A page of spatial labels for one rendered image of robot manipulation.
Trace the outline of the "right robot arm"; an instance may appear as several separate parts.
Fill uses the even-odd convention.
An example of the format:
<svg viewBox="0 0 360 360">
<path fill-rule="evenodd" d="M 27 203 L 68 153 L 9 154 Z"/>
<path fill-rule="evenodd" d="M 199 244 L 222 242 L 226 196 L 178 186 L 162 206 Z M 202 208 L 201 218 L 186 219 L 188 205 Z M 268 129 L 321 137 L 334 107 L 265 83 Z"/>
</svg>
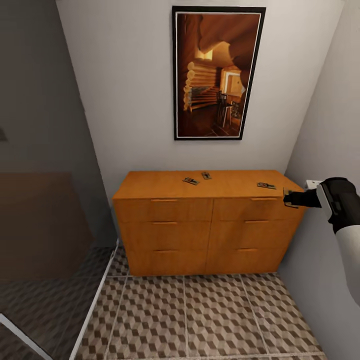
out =
<svg viewBox="0 0 360 360">
<path fill-rule="evenodd" d="M 348 290 L 360 307 L 360 196 L 353 183 L 343 177 L 325 181 L 307 180 L 304 192 L 292 192 L 283 202 L 322 208 L 333 224 Z"/>
</svg>

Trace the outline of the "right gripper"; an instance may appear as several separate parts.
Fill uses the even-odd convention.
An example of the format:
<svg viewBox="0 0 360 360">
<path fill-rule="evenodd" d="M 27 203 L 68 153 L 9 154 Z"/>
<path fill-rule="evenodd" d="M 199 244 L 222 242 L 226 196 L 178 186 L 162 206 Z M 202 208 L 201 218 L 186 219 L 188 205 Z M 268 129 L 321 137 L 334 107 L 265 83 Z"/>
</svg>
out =
<svg viewBox="0 0 360 360">
<path fill-rule="evenodd" d="M 291 202 L 292 205 L 296 206 L 305 206 L 307 207 L 316 207 L 322 208 L 322 205 L 317 205 L 310 198 L 310 192 L 292 192 L 290 195 L 283 197 L 283 202 Z"/>
</svg>

